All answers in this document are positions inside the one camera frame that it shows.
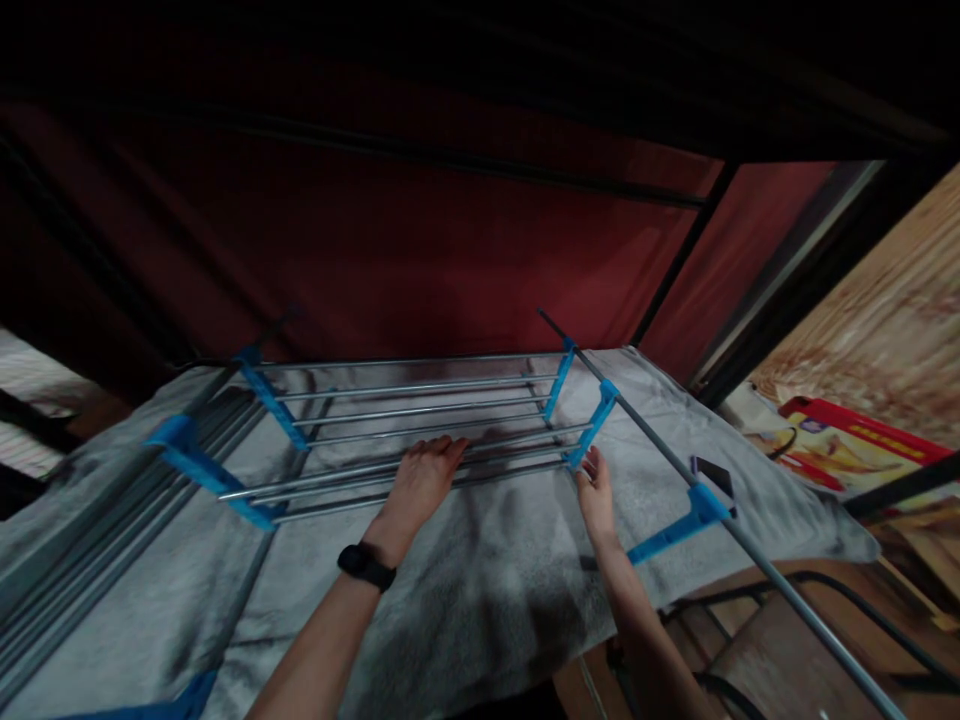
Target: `left hand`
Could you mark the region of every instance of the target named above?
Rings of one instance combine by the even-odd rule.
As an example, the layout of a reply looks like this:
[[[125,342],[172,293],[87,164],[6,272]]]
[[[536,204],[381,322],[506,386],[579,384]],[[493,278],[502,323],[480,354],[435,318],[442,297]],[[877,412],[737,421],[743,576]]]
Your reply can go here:
[[[383,557],[378,560],[387,567],[400,564],[417,532],[450,492],[467,443],[466,438],[453,442],[444,435],[421,440],[403,456],[390,497],[363,536],[380,551]]]

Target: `blue fabric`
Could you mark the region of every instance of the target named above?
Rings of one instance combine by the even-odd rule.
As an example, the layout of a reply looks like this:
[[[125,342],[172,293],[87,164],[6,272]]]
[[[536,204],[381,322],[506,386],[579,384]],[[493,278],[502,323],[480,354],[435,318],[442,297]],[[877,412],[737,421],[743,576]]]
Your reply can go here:
[[[207,704],[216,679],[216,670],[197,675],[172,702],[104,710],[89,715],[70,715],[59,720],[197,720]]]

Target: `metal rod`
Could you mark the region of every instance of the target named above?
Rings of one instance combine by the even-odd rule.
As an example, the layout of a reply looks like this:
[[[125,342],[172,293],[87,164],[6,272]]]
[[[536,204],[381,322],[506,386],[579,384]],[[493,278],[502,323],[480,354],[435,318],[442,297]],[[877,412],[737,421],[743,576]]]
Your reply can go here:
[[[492,457],[477,458],[475,460],[468,460],[462,463],[460,467],[457,468],[457,472],[459,473],[462,470],[470,470],[480,465],[492,465],[498,462],[507,463],[515,460],[529,460],[530,458],[543,457],[544,455],[562,455],[569,450],[574,450],[576,447],[576,445],[550,445],[549,447],[526,450],[524,452],[512,453],[510,455],[494,455]],[[396,471],[390,471],[381,475],[374,475],[373,477],[363,477],[358,480],[351,478],[338,482],[327,483],[315,488],[307,488],[306,490],[293,490],[291,492],[280,493],[279,495],[264,495],[261,497],[255,497],[250,501],[250,504],[272,505],[273,503],[277,502],[299,500],[300,498],[311,497],[313,495],[323,495],[325,493],[337,492],[340,490],[354,490],[356,488],[369,487],[370,485],[382,485],[383,483],[390,482],[395,477]]]
[[[531,375],[529,377],[502,377],[502,378],[484,378],[482,380],[457,380],[456,382],[441,383],[422,383],[420,385],[392,385],[378,388],[352,388],[347,390],[325,390],[315,393],[292,393],[290,395],[278,395],[277,400],[283,402],[292,402],[294,400],[314,400],[316,398],[328,397],[357,397],[361,395],[393,395],[395,393],[420,393],[431,392],[434,390],[463,390],[467,388],[486,388],[492,387],[499,389],[502,387],[519,387],[530,382],[538,380],[556,380],[554,375]]]
[[[379,367],[381,365],[426,365],[429,363],[449,362],[486,362],[488,360],[528,360],[539,357],[563,357],[565,352],[542,353],[504,353],[502,355],[453,355],[452,357],[435,358],[400,358],[395,360],[330,360],[302,363],[262,363],[256,366],[257,370],[325,370],[342,367]]]
[[[36,85],[28,87],[4,84],[2,91],[7,97],[40,100],[55,107],[87,107],[105,112],[146,115],[168,122],[231,130],[281,142],[419,163],[455,172],[619,197],[634,202],[697,209],[705,201],[702,197],[665,187],[580,175],[513,160],[472,155],[440,145],[423,145],[399,137],[372,135],[182,98],[150,97],[142,94],[126,97],[89,92],[80,94],[74,88]]]
[[[124,549],[127,550],[127,554],[113,564],[103,576],[98,578],[99,582],[95,580],[92,585],[84,588],[84,590],[87,590],[87,594],[79,600],[72,612],[60,614],[48,627],[44,628],[44,636],[31,646],[31,653],[26,657],[24,663],[20,664],[19,667],[14,667],[11,672],[4,673],[2,686],[0,686],[0,710],[13,699],[70,633],[77,628],[83,618],[100,602],[107,590],[116,583],[170,520],[189,502],[197,489],[198,487],[192,483],[179,483],[176,486],[179,497],[172,504],[168,504],[167,496],[165,496],[161,503],[164,509],[160,510],[157,516],[145,513],[138,523],[131,528],[131,530],[136,531],[136,535],[130,532],[121,536],[121,539],[126,542]],[[145,534],[141,534],[147,527],[149,529],[146,530]]]
[[[243,419],[240,421],[239,429],[232,437],[221,435],[218,438],[217,442],[221,444],[217,450],[213,450],[214,458],[218,462],[226,460],[246,439],[250,431],[260,423],[265,414],[266,409],[262,406],[251,405],[249,410],[241,415]],[[26,662],[19,667],[15,666],[10,673],[0,674],[0,677],[2,677],[2,680],[0,680],[0,712],[20,692],[56,649],[63,644],[70,633],[96,607],[103,596],[116,584],[117,580],[140,557],[143,551],[149,547],[199,489],[197,485],[185,479],[177,481],[175,487],[178,488],[179,496],[175,497],[170,503],[163,502],[162,507],[165,509],[161,509],[156,516],[151,516],[149,512],[142,514],[128,528],[127,533],[118,538],[116,546],[120,548],[121,552],[126,550],[126,554],[113,565],[110,565],[103,575],[95,577],[91,585],[84,583],[83,590],[87,591],[87,594],[80,597],[72,609],[69,609],[70,605],[73,604],[72,602],[65,605],[69,612],[57,615],[49,626],[43,628],[44,636],[41,636],[38,642],[31,644],[30,654]]]
[[[540,413],[527,413],[525,415],[513,415],[511,417],[497,418],[497,424],[505,422],[515,422],[517,420],[534,420],[542,418]],[[310,447],[321,447],[323,445],[340,445],[348,442],[359,442],[361,440],[382,440],[384,438],[401,437],[403,435],[424,435],[435,437],[437,433],[444,434],[448,430],[460,430],[468,427],[481,427],[490,424],[490,418],[482,420],[467,420],[459,423],[447,423],[445,425],[427,425],[419,428],[404,428],[402,430],[385,430],[379,433],[367,433],[366,435],[344,435],[342,437],[324,438],[323,440],[313,440],[307,445]]]
[[[550,319],[550,317],[543,311],[538,310],[540,315],[544,320],[554,329],[554,331],[560,335],[560,337],[567,337],[567,335],[560,329],[560,327]],[[584,355],[583,351],[580,348],[576,348],[577,357],[580,358],[581,362],[586,366],[586,368],[593,373],[601,382],[606,379],[602,372]],[[643,431],[643,434],[650,439],[654,444],[657,450],[666,458],[673,468],[680,474],[688,485],[691,487],[697,484],[697,479],[694,477],[693,473],[690,471],[690,468],[687,467],[680,459],[673,453],[673,451],[667,447],[666,443],[660,439],[660,436],[657,435],[653,428],[651,428],[647,422],[640,416],[634,407],[627,402],[623,395],[617,395],[617,404],[623,408],[623,410],[630,416],[630,419],[633,420],[637,426]],[[830,651],[830,653],[837,659],[837,662],[843,667],[846,673],[851,677],[851,679],[857,684],[857,686],[864,692],[864,694],[870,699],[870,701],[877,707],[880,711],[880,714],[888,720],[906,720],[903,713],[896,706],[896,704],[887,696],[883,691],[880,685],[877,684],[877,681],[874,680],[870,673],[864,670],[863,666],[857,661],[857,659],[844,647],[843,643],[834,635],[833,631],[827,627],[826,623],[820,618],[819,615],[814,612],[813,608],[807,604],[807,602],[800,596],[800,594],[794,589],[794,587],[787,581],[787,579],[777,570],[773,563],[771,563],[757,547],[757,544],[753,541],[753,538],[748,536],[743,530],[740,529],[740,526],[732,518],[723,520],[723,526],[727,531],[733,536],[733,539],[736,540],[740,547],[744,549],[747,555],[756,563],[757,567],[763,571],[763,573],[770,578],[770,581],[776,586],[787,602],[797,611],[797,614],[800,618],[807,624],[814,635],[819,638],[820,642],[823,643],[824,647]]]
[[[483,400],[479,402],[458,403],[456,405],[431,405],[422,408],[406,408],[404,410],[384,410],[375,413],[360,413],[359,415],[332,415],[324,418],[310,418],[296,420],[294,425],[329,425],[341,422],[357,422],[359,420],[382,420],[388,417],[406,417],[407,415],[426,415],[435,412],[454,412],[456,410],[476,410],[487,407],[506,407],[507,405],[527,405],[538,403],[549,398],[549,395],[538,395],[528,398],[508,398],[506,400]]]
[[[630,344],[634,347],[640,344],[643,336],[647,334],[647,330],[649,330],[653,324],[657,312],[659,312],[660,307],[670,294],[670,289],[673,287],[673,284],[677,281],[677,278],[680,277],[683,266],[686,265],[687,260],[690,259],[690,255],[693,254],[693,250],[703,235],[703,231],[706,230],[707,225],[710,224],[713,214],[717,211],[720,201],[723,199],[724,194],[726,194],[730,183],[733,182],[733,177],[739,169],[740,163],[737,162],[728,161],[723,164],[723,168],[714,181],[713,187],[710,188],[710,194],[707,196],[706,204],[700,209],[696,219],[693,221],[693,225],[690,226],[687,236],[683,239],[683,243],[681,243],[680,249],[677,250],[677,254],[674,255],[670,267],[660,281],[660,285],[657,286],[657,291],[654,293],[650,305],[643,314],[643,319],[640,320],[640,324],[637,326],[637,330],[630,340]]]
[[[212,443],[216,451],[220,451],[230,441],[230,431],[238,425],[242,425],[243,418],[248,418],[257,412],[258,406],[251,403],[251,398],[247,397],[244,400],[247,407],[244,409],[242,406],[238,406],[234,416],[226,424],[221,425]],[[44,602],[38,602],[27,609],[27,613],[18,622],[17,627],[13,628],[4,639],[4,647],[0,652],[0,674],[9,670],[17,658],[36,643],[46,628],[55,623],[63,611],[124,550],[126,545],[135,537],[135,534],[131,535],[130,533],[131,528],[138,527],[137,523],[139,521],[137,518],[158,511],[166,502],[163,498],[170,499],[173,497],[171,490],[177,487],[177,484],[184,480],[184,477],[183,475],[176,475],[171,479],[173,483],[165,488],[162,483],[148,488],[143,497],[138,499],[132,512],[123,518],[124,522],[108,528],[108,531],[117,529],[119,537],[126,538],[126,540],[118,541],[116,534],[113,536],[104,534],[96,538],[96,542],[88,549],[89,551],[80,555],[69,568],[70,572],[64,578],[60,578],[56,588],[57,592],[46,594],[43,598]]]
[[[244,404],[250,403],[250,394],[241,392],[234,398],[228,398],[223,407],[214,409],[201,421],[200,443],[206,447],[224,428],[231,417],[241,411]],[[109,533],[135,517],[150,497],[159,492],[163,483],[172,482],[176,473],[172,468],[155,462],[142,470],[140,478],[133,478],[120,491],[113,495],[113,504],[95,518],[84,522],[70,543],[65,554],[55,560],[46,573],[37,579],[27,593],[18,601],[16,608],[7,614],[4,621],[4,646],[9,646],[14,626],[24,626],[33,621],[33,617],[49,604],[49,591],[58,584],[65,584],[82,570],[84,560],[99,553],[109,543]]]
[[[502,440],[494,440],[488,443],[482,443],[480,445],[474,445],[473,447],[467,448],[467,451],[464,453],[465,456],[478,455],[480,453],[486,452],[488,450],[495,450],[497,448],[505,447],[507,445],[515,445],[516,443],[527,442],[528,440],[540,440],[545,437],[554,437],[555,435],[560,434],[569,434],[574,432],[581,432],[589,427],[592,427],[590,423],[585,423],[583,425],[572,425],[565,428],[555,428],[553,430],[541,430],[535,433],[529,433],[527,435],[515,435],[513,437],[504,438]],[[354,477],[356,475],[367,475],[369,473],[379,473],[387,470],[396,470],[400,467],[400,461],[403,459],[403,456],[400,455],[391,460],[385,460],[379,463],[372,463],[369,465],[355,465],[353,467],[341,468],[339,470],[332,470],[329,472],[317,473],[315,475],[305,475],[296,480],[289,480],[287,482],[274,483],[273,485],[261,485],[259,487],[247,488],[245,490],[236,490],[234,492],[225,493],[219,496],[221,501],[227,500],[237,500],[239,498],[253,497],[256,495],[266,495],[272,492],[281,491],[281,490],[296,490],[297,488],[308,487],[310,485],[316,485],[321,482],[327,482],[331,480],[341,480],[343,478]]]
[[[558,470],[563,467],[566,467],[566,463],[563,460],[558,460],[552,463],[542,463],[540,465],[531,465],[530,467],[508,470],[505,473],[491,475],[490,477],[454,482],[453,489],[459,490],[460,488],[483,485],[485,483],[496,482],[500,480],[508,480],[510,478],[520,477],[523,475],[535,475],[537,473],[548,472],[550,470]],[[389,496],[390,493],[381,493],[379,495],[371,495],[369,497],[353,498],[351,500],[339,500],[337,502],[327,503],[325,505],[316,505],[314,507],[304,508],[303,510],[294,510],[293,512],[289,512],[286,515],[278,517],[276,520],[274,520],[274,522],[286,523],[293,520],[306,520],[307,518],[319,517],[320,515],[329,515],[331,513],[341,512],[343,510],[352,510],[354,508],[368,507],[370,505],[382,505],[387,501]]]

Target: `black wristwatch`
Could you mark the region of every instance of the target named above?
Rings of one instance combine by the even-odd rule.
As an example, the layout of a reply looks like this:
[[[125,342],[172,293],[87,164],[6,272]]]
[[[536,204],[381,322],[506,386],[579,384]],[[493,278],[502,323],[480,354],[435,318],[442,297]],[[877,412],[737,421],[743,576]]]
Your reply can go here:
[[[347,575],[357,578],[357,580],[366,580],[368,583],[380,588],[381,593],[385,593],[393,584],[393,579],[397,576],[397,571],[384,567],[376,561],[369,548],[360,545],[347,545],[340,557],[337,558],[337,566]]]

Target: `silver metal bar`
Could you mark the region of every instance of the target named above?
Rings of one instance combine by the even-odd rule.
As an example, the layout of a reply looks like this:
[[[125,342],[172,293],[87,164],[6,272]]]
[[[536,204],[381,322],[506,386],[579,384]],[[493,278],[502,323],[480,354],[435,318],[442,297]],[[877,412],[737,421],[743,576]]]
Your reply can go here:
[[[467,462],[462,463],[460,467],[457,468],[457,473],[459,474],[461,471],[470,470],[480,465],[492,465],[497,462],[507,463],[513,462],[514,460],[529,460],[530,458],[542,457],[544,455],[562,455],[563,453],[573,450],[576,447],[576,445],[550,445],[549,447],[525,450],[523,452],[512,453],[510,455],[494,455],[492,457],[477,458],[476,460],[468,460]],[[293,490],[291,492],[280,493],[279,495],[264,495],[261,497],[255,497],[250,501],[250,504],[272,505],[273,503],[277,502],[299,500],[300,498],[312,497],[313,495],[324,495],[326,493],[337,492],[339,490],[354,490],[356,488],[369,487],[370,485],[383,485],[384,483],[388,483],[393,480],[394,477],[396,477],[396,472],[390,471],[381,475],[374,475],[373,477],[363,477],[359,479],[351,478],[347,480],[341,480],[339,482],[319,485],[315,488],[307,488],[306,490]]]
[[[513,437],[504,438],[503,440],[494,440],[488,443],[482,443],[480,445],[474,445],[473,447],[467,448],[467,451],[464,455],[478,455],[480,453],[486,452],[488,450],[495,450],[497,448],[505,447],[507,445],[514,445],[516,443],[526,442],[528,440],[540,440],[544,437],[553,437],[558,434],[569,434],[573,432],[582,432],[583,430],[591,427],[590,423],[585,423],[583,425],[573,425],[568,428],[556,428],[554,430],[544,431],[541,430],[535,433],[528,433],[527,435],[515,435]],[[287,482],[274,483],[272,485],[261,485],[254,488],[246,488],[244,490],[236,490],[234,492],[225,493],[219,496],[221,501],[227,500],[237,500],[239,498],[253,497],[256,495],[267,495],[273,492],[282,491],[282,490],[296,490],[302,487],[309,487],[310,485],[317,485],[322,482],[327,482],[330,480],[341,480],[343,478],[354,477],[357,475],[367,475],[370,473],[379,473],[385,471],[393,471],[400,467],[400,461],[403,459],[403,456],[400,455],[391,460],[385,460],[379,463],[371,463],[369,465],[355,465],[353,467],[341,468],[339,470],[332,470],[329,472],[317,473],[315,475],[305,475],[296,480],[289,480]]]
[[[552,463],[542,463],[540,465],[531,465],[530,467],[508,470],[505,473],[491,475],[490,477],[463,480],[459,483],[454,482],[453,489],[459,490],[460,488],[484,485],[486,483],[508,480],[510,478],[520,477],[522,475],[535,475],[542,472],[548,472],[550,470],[558,470],[562,467],[566,467],[566,463],[564,463],[563,460],[558,460]],[[289,512],[286,515],[278,517],[276,520],[274,520],[274,522],[287,523],[292,522],[293,520],[306,520],[307,518],[319,517],[320,515],[330,515],[331,513],[342,512],[343,510],[353,510],[355,508],[368,507],[370,505],[382,505],[387,501],[389,496],[390,493],[380,493],[379,495],[371,495],[369,497],[339,500],[337,502],[327,503],[325,505],[315,505],[302,510],[294,510],[293,512]]]
[[[520,387],[538,380],[556,380],[557,375],[531,375],[529,377],[502,377],[483,378],[480,380],[457,380],[454,382],[421,383],[419,385],[387,385],[378,388],[348,388],[346,390],[325,390],[315,393],[291,393],[278,395],[277,400],[292,402],[294,400],[313,400],[328,397],[358,397],[362,395],[393,395],[396,393],[426,393],[434,390],[465,390],[469,388],[502,388]]]
[[[538,312],[560,337],[567,337],[566,333],[564,333],[543,310],[538,310]],[[601,382],[606,379],[604,374],[584,355],[580,348],[576,348],[575,352],[587,370],[593,373],[594,377]],[[640,416],[640,413],[624,399],[623,395],[617,395],[617,404],[623,408],[624,412],[630,416],[630,419],[637,424],[640,430],[643,431],[643,434],[650,439],[657,450],[667,459],[667,462],[680,474],[680,477],[682,477],[690,487],[697,485],[697,478],[694,477],[690,468],[681,462],[680,458],[667,447],[666,443],[653,431],[653,428]],[[900,711],[896,703],[890,699],[880,685],[877,684],[877,681],[870,676],[870,673],[863,668],[851,652],[844,647],[843,643],[834,635],[833,631],[827,627],[820,616],[817,615],[813,608],[807,604],[806,600],[800,596],[800,593],[798,593],[780,571],[773,566],[773,563],[764,556],[753,538],[743,532],[732,518],[724,520],[723,526],[733,536],[733,539],[740,544],[740,547],[744,549],[753,562],[756,563],[757,567],[763,571],[764,575],[770,578],[771,582],[773,582],[776,588],[783,594],[787,602],[790,603],[800,618],[807,624],[807,627],[813,631],[813,634],[823,643],[824,647],[837,659],[837,662],[840,663],[846,673],[870,699],[870,702],[876,706],[880,714],[883,715],[884,718],[887,718],[887,720],[906,720],[906,716]]]
[[[427,363],[483,362],[487,360],[527,360],[535,357],[563,357],[565,352],[504,353],[503,355],[454,355],[445,358],[400,358],[393,360],[332,360],[329,362],[263,363],[256,369],[268,370],[322,370],[337,367],[376,367],[379,365],[425,365]]]
[[[294,425],[330,425],[332,423],[356,422],[358,420],[382,420],[388,417],[406,417],[408,415],[426,415],[435,412],[453,412],[455,410],[477,410],[487,407],[506,407],[507,405],[527,405],[546,400],[549,395],[537,395],[528,398],[507,398],[506,400],[481,400],[479,402],[457,403],[456,405],[431,405],[422,408],[406,408],[404,410],[384,410],[375,413],[360,413],[359,415],[332,415],[324,418],[310,418],[295,420]]]
[[[213,409],[209,417],[203,418],[200,424],[201,445],[206,447],[230,419],[242,411],[244,405],[250,404],[251,398],[249,392],[238,391],[237,397],[227,399],[222,403],[223,407]],[[119,496],[114,496],[113,504],[99,514],[99,517],[82,524],[67,552],[57,558],[46,573],[33,583],[16,608],[8,614],[3,624],[2,646],[5,650],[0,652],[0,660],[10,647],[12,639],[49,604],[52,588],[70,582],[82,570],[85,560],[88,561],[109,544],[109,534],[122,528],[132,517],[136,517],[145,503],[160,492],[160,487],[172,482],[176,475],[176,471],[165,464],[151,464],[143,470],[139,478],[127,483]]]
[[[219,447],[217,450],[212,450],[215,453],[214,458],[218,462],[226,460],[246,439],[250,431],[259,424],[264,415],[266,415],[266,408],[252,404],[249,410],[241,415],[242,420],[239,428],[233,436],[221,435],[218,438]],[[176,517],[198,489],[199,486],[186,479],[178,480],[174,486],[168,488],[168,494],[163,496],[158,506],[159,512],[157,515],[153,515],[149,510],[144,512],[124,534],[118,537],[110,551],[118,548],[119,552],[116,554],[111,552],[107,565],[116,560],[120,553],[126,551],[126,554],[109,567],[105,565],[105,572],[100,575],[98,571],[92,583],[81,583],[82,591],[86,592],[86,595],[80,596],[79,599],[77,599],[77,596],[73,596],[69,602],[62,603],[63,609],[68,610],[68,612],[58,612],[50,624],[42,628],[42,633],[37,638],[38,641],[31,643],[29,654],[25,656],[26,660],[19,666],[15,665],[12,672],[0,673],[0,678],[2,678],[0,679],[0,712],[60,647],[70,633],[77,628],[170,521]]]
[[[527,413],[525,415],[513,415],[505,418],[497,418],[497,424],[505,422],[515,422],[517,420],[535,420],[536,418],[542,418],[541,413]],[[359,442],[362,440],[383,440],[385,438],[391,437],[401,437],[403,435],[424,435],[429,437],[436,437],[437,434],[444,434],[448,430],[461,430],[468,427],[482,427],[484,425],[490,424],[490,418],[484,418],[483,420],[467,420],[466,422],[459,423],[447,423],[446,425],[427,425],[426,427],[419,428],[404,428],[402,430],[385,430],[384,432],[379,433],[367,433],[365,435],[344,435],[342,437],[332,437],[332,438],[323,438],[323,440],[313,440],[308,442],[307,445],[310,447],[322,447],[324,445],[340,445],[342,443],[348,442]]]
[[[149,513],[144,514],[141,517],[141,522],[133,526],[132,529],[135,529],[138,534],[143,532],[145,527],[149,527],[145,534],[139,535],[139,537],[133,536],[132,533],[130,533],[129,536],[121,536],[121,538],[128,543],[125,548],[127,554],[112,565],[104,575],[99,578],[99,583],[84,588],[87,590],[86,595],[80,598],[76,604],[71,603],[73,605],[71,612],[59,615],[49,627],[44,628],[44,636],[31,646],[31,652],[25,657],[23,662],[14,667],[11,672],[4,673],[0,676],[3,678],[2,681],[0,681],[0,683],[2,683],[0,684],[0,710],[6,707],[10,700],[20,692],[34,673],[40,669],[56,649],[60,647],[63,641],[66,640],[70,633],[77,628],[83,618],[100,602],[103,595],[105,595],[120,576],[127,571],[134,561],[140,557],[150,543],[163,531],[170,520],[189,502],[199,487],[192,483],[185,482],[178,484],[176,489],[179,492],[179,497],[177,497],[172,504],[166,502],[165,496],[162,502],[162,505],[165,506],[164,510],[161,510],[156,516],[151,516]]]
[[[215,442],[220,455],[222,455],[223,446],[230,442],[230,431],[236,429],[238,425],[242,425],[244,418],[249,418],[258,411],[258,406],[252,403],[252,398],[247,397],[245,400],[247,408],[238,407],[237,415],[232,418],[231,422],[227,423],[226,427],[221,428],[222,434],[216,438]],[[90,583],[95,582],[98,575],[135,539],[136,533],[131,534],[131,528],[142,527],[142,518],[158,512],[175,494],[171,491],[176,487],[181,487],[182,482],[185,481],[183,475],[179,474],[172,479],[174,482],[171,485],[167,485],[165,488],[162,486],[152,488],[134,506],[134,510],[127,521],[118,528],[121,540],[110,535],[99,538],[90,551],[75,563],[75,568],[72,568],[73,571],[56,588],[57,592],[49,593],[46,596],[46,602],[38,603],[29,608],[24,619],[5,638],[3,650],[0,652],[0,675],[6,673],[17,661],[17,658],[25,654],[36,643],[46,631],[46,628],[54,624],[63,611],[77,597],[82,595]]]

